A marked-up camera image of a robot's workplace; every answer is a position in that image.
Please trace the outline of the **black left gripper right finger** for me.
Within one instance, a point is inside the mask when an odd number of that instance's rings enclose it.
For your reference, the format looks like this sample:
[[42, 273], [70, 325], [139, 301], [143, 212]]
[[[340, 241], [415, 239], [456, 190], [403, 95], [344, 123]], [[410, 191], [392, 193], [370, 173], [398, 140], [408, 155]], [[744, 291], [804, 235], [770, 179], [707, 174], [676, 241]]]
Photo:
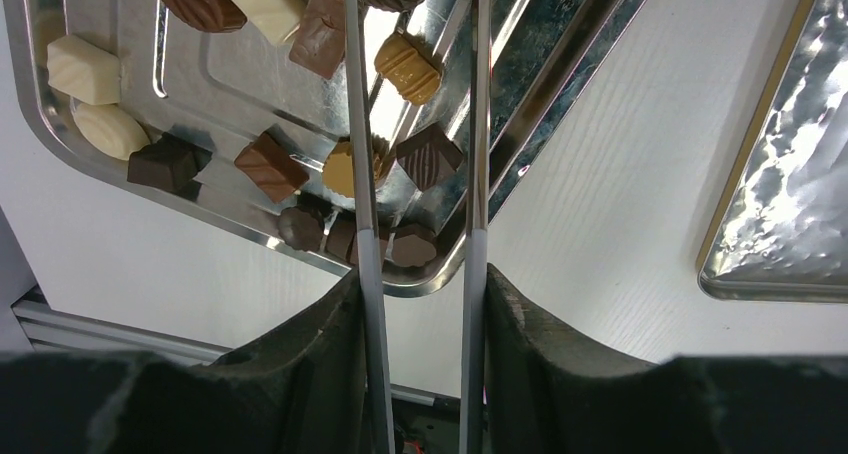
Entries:
[[682, 356], [606, 346], [487, 269], [496, 453], [843, 453], [843, 356]]

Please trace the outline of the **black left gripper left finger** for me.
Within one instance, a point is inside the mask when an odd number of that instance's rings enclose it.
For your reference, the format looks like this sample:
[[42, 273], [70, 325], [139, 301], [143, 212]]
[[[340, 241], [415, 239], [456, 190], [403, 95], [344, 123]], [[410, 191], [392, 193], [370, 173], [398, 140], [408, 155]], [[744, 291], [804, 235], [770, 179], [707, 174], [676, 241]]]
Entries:
[[5, 354], [5, 453], [353, 453], [364, 407], [356, 272], [208, 365], [148, 351]]

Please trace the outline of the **metal serving tongs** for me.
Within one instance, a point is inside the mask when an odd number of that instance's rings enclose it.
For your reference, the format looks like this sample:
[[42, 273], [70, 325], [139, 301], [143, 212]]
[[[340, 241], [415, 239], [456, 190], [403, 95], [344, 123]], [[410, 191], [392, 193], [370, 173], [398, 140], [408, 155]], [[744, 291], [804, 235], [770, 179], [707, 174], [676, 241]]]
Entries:
[[[377, 452], [395, 450], [370, 117], [366, 101], [363, 19], [359, 0], [344, 0], [346, 77], [353, 146], [359, 281], [364, 297], [367, 390]], [[467, 154], [459, 450], [479, 453], [484, 418], [484, 301], [487, 283], [491, 0], [471, 0], [470, 139]]]

